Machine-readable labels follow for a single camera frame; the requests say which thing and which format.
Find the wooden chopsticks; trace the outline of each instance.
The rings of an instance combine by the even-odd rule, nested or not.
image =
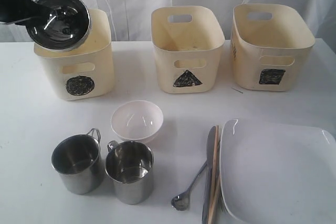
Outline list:
[[[217,173],[217,149],[218,149],[218,138],[219,138],[219,126],[216,126],[215,134],[215,145],[214,145],[214,158],[213,158],[213,169],[212,169],[212,179],[211,179],[211,192],[210,192],[210,204],[208,212],[208,224],[212,224],[214,221],[215,208],[217,207],[218,197],[220,193],[220,176],[218,176],[216,181]]]

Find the white bowl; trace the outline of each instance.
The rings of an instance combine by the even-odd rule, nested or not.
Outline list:
[[[131,101],[114,112],[112,130],[124,141],[148,143],[158,134],[163,123],[161,109],[149,101]]]

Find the white square plate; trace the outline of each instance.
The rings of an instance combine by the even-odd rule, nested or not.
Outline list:
[[[228,212],[250,224],[336,223],[336,142],[319,128],[230,120],[220,149]]]

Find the black circle label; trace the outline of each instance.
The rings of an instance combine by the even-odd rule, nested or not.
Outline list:
[[[67,80],[66,88],[69,94],[80,96],[90,93],[95,85],[90,77],[77,76]]]

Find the mug handle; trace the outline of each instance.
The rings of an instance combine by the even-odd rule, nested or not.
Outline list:
[[[107,144],[107,150],[110,152],[112,149],[114,149],[119,143],[117,141],[111,141]]]
[[[101,136],[100,136],[100,131],[99,131],[99,129],[97,129],[97,128],[92,128],[88,133],[87,133],[87,135],[89,135],[89,136],[92,136],[93,137],[93,134],[96,132],[96,134],[97,134],[97,136],[98,136],[98,143],[100,143],[100,139],[101,139]]]

